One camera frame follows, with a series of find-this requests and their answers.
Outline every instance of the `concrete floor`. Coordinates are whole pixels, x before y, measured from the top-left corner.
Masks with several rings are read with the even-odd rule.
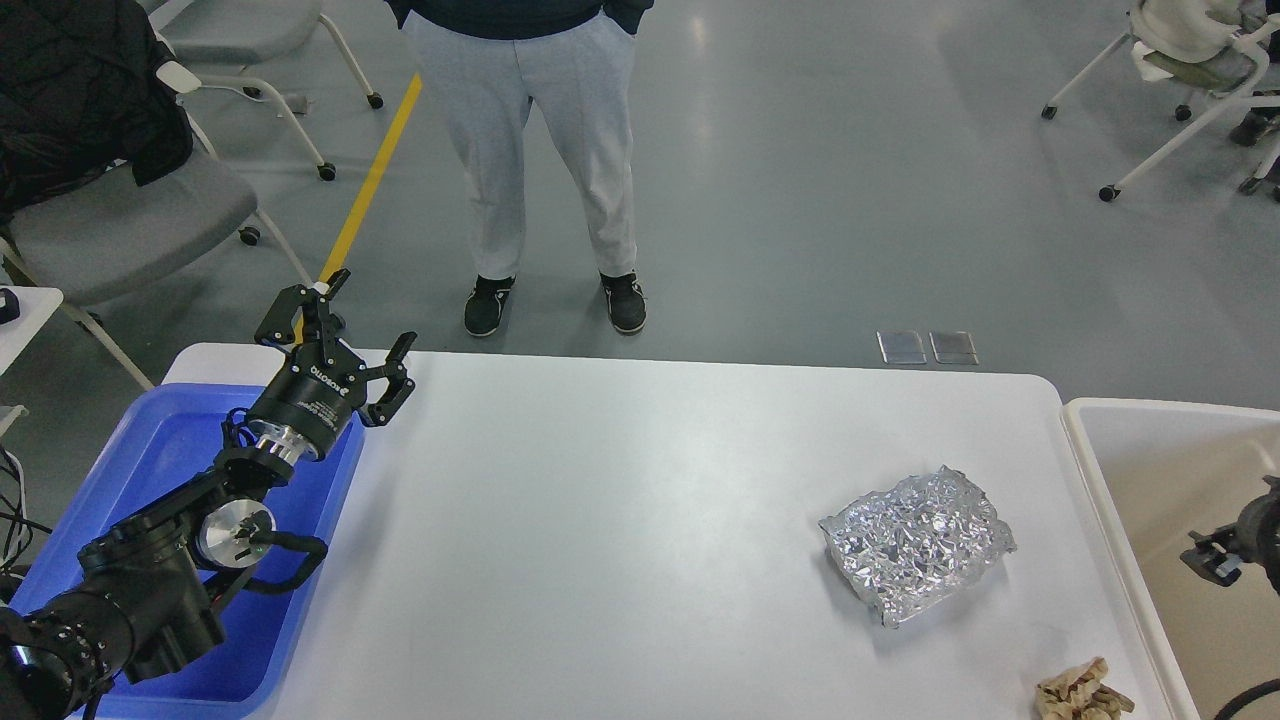
[[[1181,92],[1114,56],[1053,122],[1041,106],[1126,23],[1126,4],[686,0],[645,17],[631,90],[636,337],[604,314],[568,173],[535,113],[526,264],[504,328],[461,325],[474,270],[439,109],[421,96],[356,236],[339,310],[357,347],[883,366],[878,329],[968,331],[973,372],[1062,396],[1280,409],[1280,206],[1235,186],[1258,151],[1221,119],[1114,204],[1097,199],[1179,128]],[[378,0],[326,3],[387,99],[372,111],[323,32],[257,74],[315,100],[320,182],[273,113],[228,92],[188,108],[319,272],[416,72]],[[251,342],[296,282],[269,243],[229,241],[95,307],[159,379],[201,341]],[[969,370],[936,364],[902,372]],[[137,387],[58,316],[0,377],[31,416],[4,438],[32,514],[55,523]]]

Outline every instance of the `gray sweatpants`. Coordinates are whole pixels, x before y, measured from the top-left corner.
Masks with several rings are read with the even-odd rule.
[[[577,183],[599,270],[635,269],[627,86],[635,38],[603,13],[561,33],[481,40],[416,13],[404,33],[428,96],[444,110],[475,214],[476,274],[516,274],[525,246],[524,129],[534,102]]]

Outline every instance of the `white tabletop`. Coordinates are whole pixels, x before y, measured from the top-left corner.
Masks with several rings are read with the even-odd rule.
[[[200,345],[165,382],[265,383],[280,360]],[[1096,655],[1137,717],[1175,716],[1041,378],[438,352],[410,372],[255,717],[1030,719],[1038,680]],[[818,520],[942,464],[1019,550],[884,629]]]
[[[0,325],[0,373],[4,373],[63,304],[63,291],[51,287],[8,287],[18,296],[22,313],[17,320]]]

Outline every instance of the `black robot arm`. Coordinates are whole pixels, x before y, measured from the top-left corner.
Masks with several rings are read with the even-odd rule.
[[[119,673],[132,683],[177,673],[224,642],[219,618],[237,593],[289,592],[320,565],[325,543],[275,528],[262,500],[300,460],[323,460],[353,414],[384,425],[413,389],[403,364],[413,333],[374,369],[340,341],[329,302],[348,277],[280,292],[256,338],[280,347],[284,366],[242,421],[229,415],[209,469],[81,548],[74,588],[27,616],[0,607],[6,720],[61,720],[81,707],[90,720]],[[366,386],[380,378],[387,392],[369,405]],[[292,577],[253,577],[271,546],[305,556]],[[201,580],[200,570],[212,574]]]
[[[1240,579],[1242,565],[1256,562],[1280,593],[1280,478],[1262,480],[1271,491],[1245,505],[1235,523],[1207,536],[1189,533],[1196,546],[1180,557],[1201,578],[1229,587]]]

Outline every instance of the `foil-wrapped object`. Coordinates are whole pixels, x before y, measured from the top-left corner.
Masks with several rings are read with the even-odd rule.
[[[975,584],[1018,550],[982,488],[946,465],[867,493],[818,527],[854,593],[886,628]]]

